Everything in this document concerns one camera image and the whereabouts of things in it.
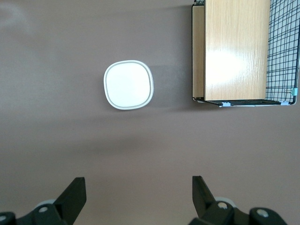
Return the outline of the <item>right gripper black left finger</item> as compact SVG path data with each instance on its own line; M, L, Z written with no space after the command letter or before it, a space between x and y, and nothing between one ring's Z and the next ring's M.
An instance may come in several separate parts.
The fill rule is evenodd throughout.
M0 223L2 225L72 225L85 203L85 178L77 177L53 203L37 206L20 218L10 211L1 212Z

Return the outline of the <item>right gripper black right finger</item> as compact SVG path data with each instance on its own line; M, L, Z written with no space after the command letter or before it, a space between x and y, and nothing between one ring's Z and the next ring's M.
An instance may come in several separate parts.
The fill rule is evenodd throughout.
M192 177L192 199L198 217L191 225L285 225L275 211L256 207L244 213L225 200L216 200L202 176Z

